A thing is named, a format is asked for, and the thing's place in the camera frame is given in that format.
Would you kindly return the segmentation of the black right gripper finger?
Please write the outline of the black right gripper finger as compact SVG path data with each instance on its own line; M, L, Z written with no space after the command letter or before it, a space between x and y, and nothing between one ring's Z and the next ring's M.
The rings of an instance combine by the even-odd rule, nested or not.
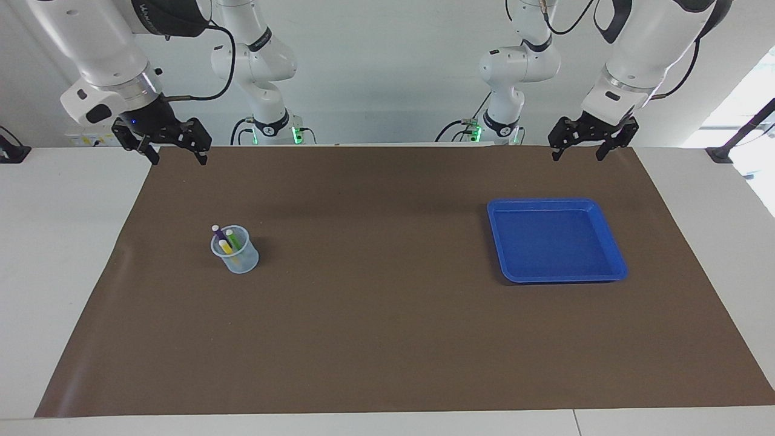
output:
M191 118L186 122L180 122L177 129L179 133L175 138L174 144L185 151L191 152L199 165L206 165L208 152L211 147L211 136L202 122L198 118Z
M139 139L121 119L116 119L113 122L113 134L125 151L138 152L146 157L152 165L158 165L160 158L156 149L151 145L149 136Z

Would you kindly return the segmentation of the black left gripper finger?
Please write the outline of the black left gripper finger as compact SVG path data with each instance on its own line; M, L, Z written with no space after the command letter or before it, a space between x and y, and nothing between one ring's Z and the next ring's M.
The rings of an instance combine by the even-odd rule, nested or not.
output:
M548 134L548 144L553 161L559 161L565 150L581 143L579 122L570 118L561 118Z
M620 147L628 147L638 130L639 124L637 121L626 121L620 131L613 135L607 134L596 151L597 160L603 161L609 152Z

